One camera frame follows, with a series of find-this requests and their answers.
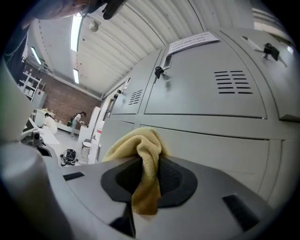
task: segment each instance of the brick wall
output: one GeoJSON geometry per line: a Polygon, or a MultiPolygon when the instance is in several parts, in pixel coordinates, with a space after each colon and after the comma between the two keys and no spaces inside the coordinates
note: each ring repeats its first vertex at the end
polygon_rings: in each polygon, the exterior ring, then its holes
{"type": "Polygon", "coordinates": [[[62,124],[66,125],[75,113],[85,111],[87,116],[83,116],[82,120],[87,124],[89,123],[94,108],[101,105],[99,100],[65,85],[47,74],[39,73],[36,68],[30,65],[26,66],[27,71],[31,68],[32,76],[42,78],[42,82],[46,83],[43,90],[47,94],[44,108],[53,111],[58,122],[61,120],[62,124]]]}

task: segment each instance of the lock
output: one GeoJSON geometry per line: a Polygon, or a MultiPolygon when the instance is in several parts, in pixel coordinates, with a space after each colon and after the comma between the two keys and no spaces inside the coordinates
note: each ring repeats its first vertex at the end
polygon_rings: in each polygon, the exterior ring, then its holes
{"type": "Polygon", "coordinates": [[[282,58],[279,56],[279,50],[274,47],[271,43],[266,43],[264,45],[264,49],[263,51],[262,50],[258,50],[258,49],[255,49],[254,51],[256,52],[260,52],[260,53],[264,53],[264,55],[262,56],[263,58],[265,59],[269,59],[268,56],[271,55],[272,58],[275,60],[275,61],[280,61],[283,63],[283,65],[287,68],[287,64],[282,60],[282,58]]]}
{"type": "Polygon", "coordinates": [[[167,72],[165,72],[161,67],[156,67],[155,68],[155,76],[156,76],[156,78],[159,79],[161,75],[164,77],[164,76],[167,75],[167,72]]]}

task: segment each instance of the yellow cloth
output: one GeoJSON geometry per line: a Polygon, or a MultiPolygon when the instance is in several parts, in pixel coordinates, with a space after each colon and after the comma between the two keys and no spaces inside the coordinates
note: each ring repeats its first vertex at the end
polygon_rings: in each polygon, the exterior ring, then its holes
{"type": "Polygon", "coordinates": [[[142,179],[131,197],[132,211],[153,215],[157,212],[160,189],[157,179],[159,154],[170,155],[155,129],[141,127],[119,139],[102,162],[138,154],[142,158],[142,179]]]}

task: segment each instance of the corrugated ceiling panel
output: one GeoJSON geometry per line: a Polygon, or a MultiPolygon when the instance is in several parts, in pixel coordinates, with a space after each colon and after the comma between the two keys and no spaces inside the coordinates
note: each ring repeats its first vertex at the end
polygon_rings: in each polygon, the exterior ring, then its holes
{"type": "Polygon", "coordinates": [[[56,72],[73,79],[70,58],[72,17],[39,21],[43,42],[56,72]]]}

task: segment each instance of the paper sign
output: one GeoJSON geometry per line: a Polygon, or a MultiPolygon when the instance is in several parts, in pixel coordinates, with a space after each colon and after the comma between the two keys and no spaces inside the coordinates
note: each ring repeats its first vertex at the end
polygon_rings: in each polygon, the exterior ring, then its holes
{"type": "Polygon", "coordinates": [[[185,39],[181,39],[177,42],[171,43],[169,47],[169,52],[168,55],[171,53],[179,52],[184,49],[197,46],[197,45],[202,45],[205,43],[210,43],[214,41],[218,41],[214,35],[212,35],[210,32],[204,32],[200,33],[197,35],[193,35],[191,37],[187,37],[185,39]]]}

